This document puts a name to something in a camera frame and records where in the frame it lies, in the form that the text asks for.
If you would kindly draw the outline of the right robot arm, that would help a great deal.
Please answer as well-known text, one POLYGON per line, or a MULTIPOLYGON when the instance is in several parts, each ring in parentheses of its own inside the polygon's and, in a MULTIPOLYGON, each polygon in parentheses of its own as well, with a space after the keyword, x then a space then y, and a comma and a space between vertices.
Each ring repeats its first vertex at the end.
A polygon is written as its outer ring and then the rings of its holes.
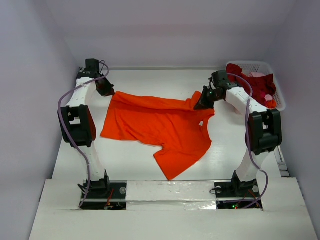
POLYGON ((282 143, 281 113, 268 109, 253 98, 253 88, 243 77, 229 80, 225 70, 212 73, 209 85, 203 88, 194 110, 213 109, 218 101, 232 105, 245 117, 245 144, 247 150, 231 180, 217 182, 213 193, 219 199, 244 198, 257 187, 257 173, 264 160, 282 143))

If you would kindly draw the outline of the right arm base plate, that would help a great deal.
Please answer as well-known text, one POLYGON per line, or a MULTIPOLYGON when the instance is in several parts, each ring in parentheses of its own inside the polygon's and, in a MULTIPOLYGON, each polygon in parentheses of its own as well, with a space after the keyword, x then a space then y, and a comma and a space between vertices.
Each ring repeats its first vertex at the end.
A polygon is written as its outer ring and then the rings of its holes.
POLYGON ((238 210, 253 203, 260 197, 258 184, 244 189, 236 189, 230 181, 218 181, 209 191, 215 195, 216 208, 218 210, 238 210))

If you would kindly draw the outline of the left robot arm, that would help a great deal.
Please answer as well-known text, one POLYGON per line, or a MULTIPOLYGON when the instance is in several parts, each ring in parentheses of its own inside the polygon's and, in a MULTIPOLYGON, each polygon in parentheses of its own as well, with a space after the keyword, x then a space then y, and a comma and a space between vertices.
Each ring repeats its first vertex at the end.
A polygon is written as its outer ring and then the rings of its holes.
POLYGON ((84 194, 83 199, 107 198, 111 194, 109 176, 101 165, 94 145, 97 129, 89 109, 89 101, 94 93, 102 97, 115 94, 114 85, 107 79, 109 72, 104 60, 86 59, 85 67, 76 76, 75 88, 58 101, 57 114, 62 138, 84 158, 87 179, 78 185, 84 194))

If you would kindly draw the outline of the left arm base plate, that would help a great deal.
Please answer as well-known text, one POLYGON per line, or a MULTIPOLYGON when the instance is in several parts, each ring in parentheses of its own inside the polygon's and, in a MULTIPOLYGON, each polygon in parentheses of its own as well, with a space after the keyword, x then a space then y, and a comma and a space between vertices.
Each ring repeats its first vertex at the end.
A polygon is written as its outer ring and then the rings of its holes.
POLYGON ((80 208, 82 210, 126 210, 126 194, 126 181, 112 181, 109 192, 104 189, 98 191, 90 190, 80 208))

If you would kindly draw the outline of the orange t shirt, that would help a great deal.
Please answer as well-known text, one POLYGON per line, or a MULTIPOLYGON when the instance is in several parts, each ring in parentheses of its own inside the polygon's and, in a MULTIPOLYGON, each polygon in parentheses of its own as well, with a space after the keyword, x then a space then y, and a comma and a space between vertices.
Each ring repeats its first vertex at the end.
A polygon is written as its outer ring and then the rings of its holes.
POLYGON ((215 111, 195 110, 200 96, 195 91, 191 98, 177 100, 118 91, 110 101, 100 136, 160 146, 154 158, 166 179, 173 180, 212 145, 208 123, 215 111))

